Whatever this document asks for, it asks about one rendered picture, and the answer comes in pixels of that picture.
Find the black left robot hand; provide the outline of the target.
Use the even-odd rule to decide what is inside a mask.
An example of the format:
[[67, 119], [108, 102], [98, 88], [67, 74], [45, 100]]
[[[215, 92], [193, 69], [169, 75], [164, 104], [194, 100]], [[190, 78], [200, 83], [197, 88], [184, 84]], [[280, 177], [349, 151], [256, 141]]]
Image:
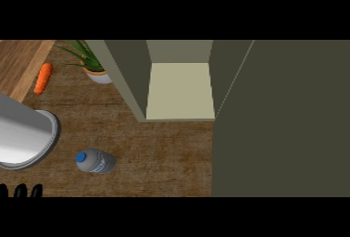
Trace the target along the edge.
[[[23, 183], [17, 186], [15, 191], [14, 191], [14, 196], [15, 197], [32, 197], [32, 198], [39, 198], [43, 196], [45, 188], [42, 184], [36, 184], [32, 193], [29, 193], [29, 187]], [[5, 183], [0, 183], [0, 197], [9, 197], [9, 187]]]

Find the blue-capped water bottle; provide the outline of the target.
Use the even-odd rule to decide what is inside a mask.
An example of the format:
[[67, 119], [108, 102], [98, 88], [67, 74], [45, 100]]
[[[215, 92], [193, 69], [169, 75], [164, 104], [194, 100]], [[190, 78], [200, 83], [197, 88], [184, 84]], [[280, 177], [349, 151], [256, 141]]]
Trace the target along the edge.
[[77, 167], [85, 172], [110, 173], [117, 165], [117, 158], [98, 148], [86, 148], [76, 155]]

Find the olive green open cabinet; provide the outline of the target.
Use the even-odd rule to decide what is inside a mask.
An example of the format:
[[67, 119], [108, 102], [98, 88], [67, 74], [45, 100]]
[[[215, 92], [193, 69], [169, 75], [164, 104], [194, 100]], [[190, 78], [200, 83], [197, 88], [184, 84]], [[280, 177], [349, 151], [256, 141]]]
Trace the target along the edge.
[[253, 40], [91, 40], [141, 122], [213, 121]]

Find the dark olive cabinet door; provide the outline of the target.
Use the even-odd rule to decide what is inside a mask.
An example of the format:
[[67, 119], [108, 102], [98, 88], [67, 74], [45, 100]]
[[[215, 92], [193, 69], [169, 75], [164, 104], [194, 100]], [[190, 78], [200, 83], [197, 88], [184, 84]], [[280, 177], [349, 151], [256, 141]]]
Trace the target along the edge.
[[258, 41], [213, 124], [215, 196], [350, 196], [350, 41]]

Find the large grey metal pot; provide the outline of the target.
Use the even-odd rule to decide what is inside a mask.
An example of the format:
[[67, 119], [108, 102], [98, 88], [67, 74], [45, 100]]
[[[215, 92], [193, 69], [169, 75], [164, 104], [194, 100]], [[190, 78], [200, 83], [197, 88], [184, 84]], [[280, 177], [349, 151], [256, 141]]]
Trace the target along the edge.
[[49, 155], [61, 137], [61, 121], [0, 93], [0, 168], [23, 170]]

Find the orange carrot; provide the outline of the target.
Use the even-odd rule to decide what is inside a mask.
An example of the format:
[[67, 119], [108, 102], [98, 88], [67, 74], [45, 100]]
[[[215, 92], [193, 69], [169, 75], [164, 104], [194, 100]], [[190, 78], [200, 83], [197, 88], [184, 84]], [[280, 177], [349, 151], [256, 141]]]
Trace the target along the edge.
[[42, 94], [46, 90], [48, 82], [52, 76], [54, 72], [54, 66], [51, 63], [45, 63], [37, 77], [36, 87], [35, 87], [35, 93]]

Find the wooden cutting board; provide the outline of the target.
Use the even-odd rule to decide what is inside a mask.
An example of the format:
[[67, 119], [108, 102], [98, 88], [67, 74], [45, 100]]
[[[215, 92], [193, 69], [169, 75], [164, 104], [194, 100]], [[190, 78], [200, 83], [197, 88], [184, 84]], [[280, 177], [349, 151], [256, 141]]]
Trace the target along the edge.
[[0, 40], [0, 93], [23, 102], [54, 40]]

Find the green potted plant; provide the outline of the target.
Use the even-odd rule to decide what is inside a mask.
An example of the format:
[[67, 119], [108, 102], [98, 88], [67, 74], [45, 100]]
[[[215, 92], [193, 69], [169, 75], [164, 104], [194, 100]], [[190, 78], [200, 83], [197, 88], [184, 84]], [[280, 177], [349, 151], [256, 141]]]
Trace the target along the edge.
[[110, 84], [113, 82], [111, 78], [86, 40], [67, 40], [66, 42], [70, 44], [74, 50], [70, 50], [63, 46], [58, 46], [58, 48], [80, 59], [79, 64], [74, 65], [73, 63], [68, 63], [68, 66], [74, 65], [76, 67], [80, 67], [95, 83]]

